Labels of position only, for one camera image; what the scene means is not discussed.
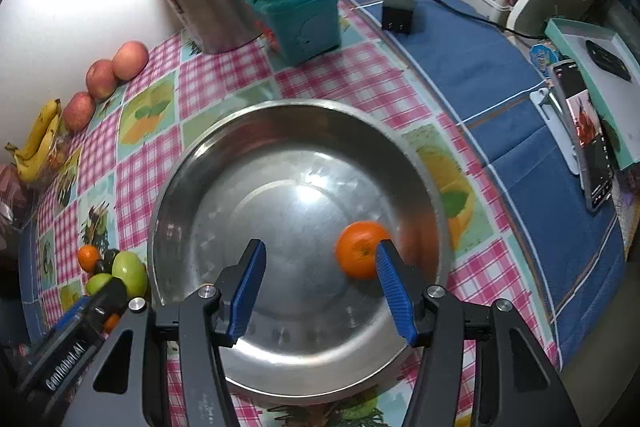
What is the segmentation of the teal plastic box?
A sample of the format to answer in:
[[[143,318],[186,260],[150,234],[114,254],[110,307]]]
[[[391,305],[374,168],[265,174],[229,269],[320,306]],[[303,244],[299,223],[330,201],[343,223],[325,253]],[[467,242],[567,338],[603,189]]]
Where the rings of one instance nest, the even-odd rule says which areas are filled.
[[[297,66],[341,45],[338,0],[247,0],[259,28],[286,64]]]

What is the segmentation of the yellow banana bunch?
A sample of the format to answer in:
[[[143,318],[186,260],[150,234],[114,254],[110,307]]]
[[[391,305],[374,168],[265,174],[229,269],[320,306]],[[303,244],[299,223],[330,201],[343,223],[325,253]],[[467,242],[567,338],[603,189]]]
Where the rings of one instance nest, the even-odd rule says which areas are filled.
[[[37,181],[58,134],[61,112],[61,101],[58,98],[47,101],[32,125],[26,144],[18,148],[10,142],[6,143],[4,148],[12,155],[17,176],[23,183]]]

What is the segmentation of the smartphone on white stand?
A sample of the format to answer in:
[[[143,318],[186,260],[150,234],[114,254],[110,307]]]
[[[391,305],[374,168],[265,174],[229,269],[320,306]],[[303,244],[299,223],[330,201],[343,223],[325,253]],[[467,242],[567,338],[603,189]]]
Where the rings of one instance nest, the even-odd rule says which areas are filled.
[[[577,176],[588,211],[595,212],[611,195],[614,171],[599,115],[578,65],[571,60],[552,64],[547,86],[529,98],[568,170]]]

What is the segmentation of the dark plum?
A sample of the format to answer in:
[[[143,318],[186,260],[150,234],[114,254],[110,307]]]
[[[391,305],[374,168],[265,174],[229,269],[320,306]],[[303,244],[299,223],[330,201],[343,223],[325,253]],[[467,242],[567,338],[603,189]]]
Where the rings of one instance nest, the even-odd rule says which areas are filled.
[[[117,248],[107,249],[107,251],[104,251],[103,261],[108,271],[111,271],[114,260],[118,254],[119,250]]]
[[[108,264],[105,262],[104,259],[99,259],[94,265],[93,274],[96,275],[101,273],[107,273],[107,274],[111,273],[110,268],[108,267]]]

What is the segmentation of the pink checkered fruit tablecloth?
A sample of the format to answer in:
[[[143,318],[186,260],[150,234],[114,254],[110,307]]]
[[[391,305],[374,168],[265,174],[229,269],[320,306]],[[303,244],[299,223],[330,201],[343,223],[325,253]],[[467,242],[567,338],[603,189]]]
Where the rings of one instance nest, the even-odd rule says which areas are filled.
[[[28,327],[84,295],[77,254],[133,251],[172,303],[253,237],[268,261],[224,357],[244,426],[390,426],[416,379],[378,284],[346,277],[341,231],[376,221],[461,299],[513,301],[550,358],[544,292],[492,170],[406,54],[340,2],[343,44],[282,66],[264,39],[217,56],[185,34],[58,141],[21,281]]]

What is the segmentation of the large green mango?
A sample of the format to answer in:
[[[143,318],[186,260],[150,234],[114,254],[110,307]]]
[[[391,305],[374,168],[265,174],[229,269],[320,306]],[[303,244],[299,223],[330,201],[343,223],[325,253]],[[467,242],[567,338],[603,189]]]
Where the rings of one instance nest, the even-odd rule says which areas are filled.
[[[145,265],[133,251],[121,251],[115,256],[112,275],[125,284],[129,299],[145,296],[148,274]]]

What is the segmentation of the small green mango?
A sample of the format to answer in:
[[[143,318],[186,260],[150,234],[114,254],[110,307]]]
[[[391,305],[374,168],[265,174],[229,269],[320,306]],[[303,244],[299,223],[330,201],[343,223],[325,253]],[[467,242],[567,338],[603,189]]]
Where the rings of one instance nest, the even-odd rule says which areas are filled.
[[[94,274],[85,285],[86,294],[96,295],[112,278],[110,273]]]

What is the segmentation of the orange tangerine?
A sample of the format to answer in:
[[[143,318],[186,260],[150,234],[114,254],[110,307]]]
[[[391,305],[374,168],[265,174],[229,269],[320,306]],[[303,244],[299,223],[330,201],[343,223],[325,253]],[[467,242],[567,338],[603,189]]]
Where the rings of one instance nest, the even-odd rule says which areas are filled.
[[[375,221],[357,221],[347,225],[334,246],[338,266],[356,280],[376,277],[375,255],[378,244],[391,239],[392,234]]]
[[[117,313],[112,314],[104,323],[103,323],[103,332],[105,334],[111,334],[114,331],[120,320],[120,316]]]
[[[98,248],[93,245],[81,246],[77,251],[77,261],[86,273],[92,274],[96,269],[96,264],[101,260],[101,254]]]

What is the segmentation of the large steel bowl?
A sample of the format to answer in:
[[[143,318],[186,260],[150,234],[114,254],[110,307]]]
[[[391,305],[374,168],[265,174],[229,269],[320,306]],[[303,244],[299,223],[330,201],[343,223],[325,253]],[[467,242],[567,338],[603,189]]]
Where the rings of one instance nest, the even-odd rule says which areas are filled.
[[[338,102],[243,108],[199,133],[160,190],[148,238],[153,301],[178,303],[260,239],[266,272],[248,329],[221,353],[229,385],[293,405],[354,395],[409,353],[378,282],[336,262],[338,236],[357,221],[383,225],[402,259],[446,281],[444,205],[398,132]]]

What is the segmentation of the red apple left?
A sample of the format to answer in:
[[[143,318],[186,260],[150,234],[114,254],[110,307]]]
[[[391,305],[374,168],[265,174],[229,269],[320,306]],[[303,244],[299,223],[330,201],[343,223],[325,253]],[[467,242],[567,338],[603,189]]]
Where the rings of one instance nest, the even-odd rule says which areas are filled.
[[[64,107],[62,118],[68,130],[81,132],[88,126],[94,111],[96,102],[89,92],[77,92]]]

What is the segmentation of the red apple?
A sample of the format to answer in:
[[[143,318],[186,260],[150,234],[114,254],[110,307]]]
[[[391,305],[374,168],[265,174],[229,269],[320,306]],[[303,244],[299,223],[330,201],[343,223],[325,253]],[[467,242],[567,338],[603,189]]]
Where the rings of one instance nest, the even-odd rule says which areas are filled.
[[[88,126],[94,111],[96,102],[89,92],[77,92],[64,107],[62,118],[68,130],[81,132]]]
[[[122,81],[133,80],[149,62],[149,51],[140,41],[125,42],[114,54],[114,75]]]
[[[117,88],[117,79],[111,60],[101,58],[95,61],[87,70],[87,91],[98,101],[109,98]]]

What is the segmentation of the clear plastic fruit container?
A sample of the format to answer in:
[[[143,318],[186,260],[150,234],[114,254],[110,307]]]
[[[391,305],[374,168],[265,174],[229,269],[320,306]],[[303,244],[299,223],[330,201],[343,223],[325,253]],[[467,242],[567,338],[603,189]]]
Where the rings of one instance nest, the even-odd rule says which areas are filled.
[[[58,131],[47,132],[42,139],[37,152],[28,165],[32,173],[29,185],[43,190],[55,178],[58,170],[66,163],[75,133],[67,129],[62,122]]]

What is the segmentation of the black power adapter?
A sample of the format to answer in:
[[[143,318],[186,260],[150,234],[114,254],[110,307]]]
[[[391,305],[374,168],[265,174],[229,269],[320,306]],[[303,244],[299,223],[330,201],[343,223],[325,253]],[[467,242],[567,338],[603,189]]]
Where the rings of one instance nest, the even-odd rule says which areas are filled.
[[[415,8],[414,0],[383,0],[382,29],[394,34],[410,35]]]

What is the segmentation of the pink flower bouquet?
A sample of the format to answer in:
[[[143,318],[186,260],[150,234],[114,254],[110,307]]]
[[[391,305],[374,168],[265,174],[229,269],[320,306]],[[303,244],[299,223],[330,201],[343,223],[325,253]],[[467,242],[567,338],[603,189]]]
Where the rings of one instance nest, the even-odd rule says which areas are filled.
[[[19,228],[29,212],[29,191],[17,176],[14,165],[2,164],[0,171],[1,216]]]

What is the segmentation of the red apple middle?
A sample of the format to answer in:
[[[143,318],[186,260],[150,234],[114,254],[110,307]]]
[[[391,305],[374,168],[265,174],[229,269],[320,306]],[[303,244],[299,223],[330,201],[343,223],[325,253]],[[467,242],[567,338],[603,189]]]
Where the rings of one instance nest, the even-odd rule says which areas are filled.
[[[87,70],[87,91],[98,101],[109,98],[117,88],[117,79],[111,60],[101,58],[95,61]]]

